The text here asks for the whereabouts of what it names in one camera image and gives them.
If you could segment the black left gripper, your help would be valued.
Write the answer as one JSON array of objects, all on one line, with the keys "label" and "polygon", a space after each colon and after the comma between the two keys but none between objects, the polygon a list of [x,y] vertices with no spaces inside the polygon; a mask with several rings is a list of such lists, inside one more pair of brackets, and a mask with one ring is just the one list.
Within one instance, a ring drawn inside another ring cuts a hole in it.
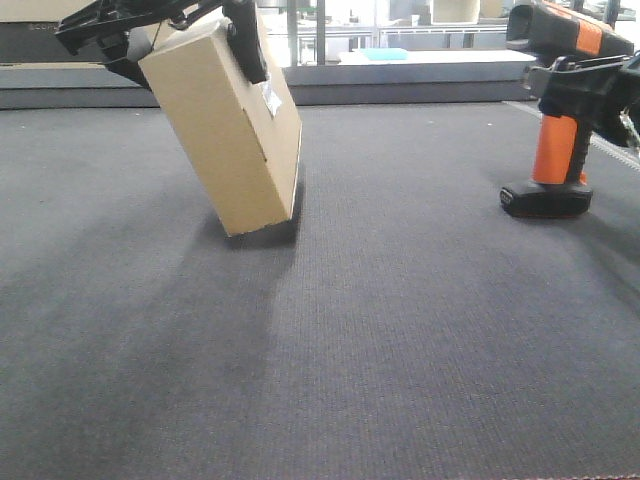
[{"label": "black left gripper", "polygon": [[[197,19],[223,6],[230,20],[227,43],[244,75],[251,84],[267,80],[266,60],[258,31],[256,5],[253,1],[93,1],[63,18],[55,32],[56,39],[72,55],[84,46],[111,35],[169,20],[178,29],[191,26]],[[103,66],[150,91],[139,61],[152,51],[150,44],[129,42],[103,49]]]}]

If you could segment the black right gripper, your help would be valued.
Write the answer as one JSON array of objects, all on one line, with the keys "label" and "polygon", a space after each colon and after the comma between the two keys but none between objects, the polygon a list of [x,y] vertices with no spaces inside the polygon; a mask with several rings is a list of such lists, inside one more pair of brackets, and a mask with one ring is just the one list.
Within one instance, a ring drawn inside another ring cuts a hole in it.
[{"label": "black right gripper", "polygon": [[565,56],[528,69],[525,84],[546,115],[587,124],[606,141],[639,147],[639,55]]}]

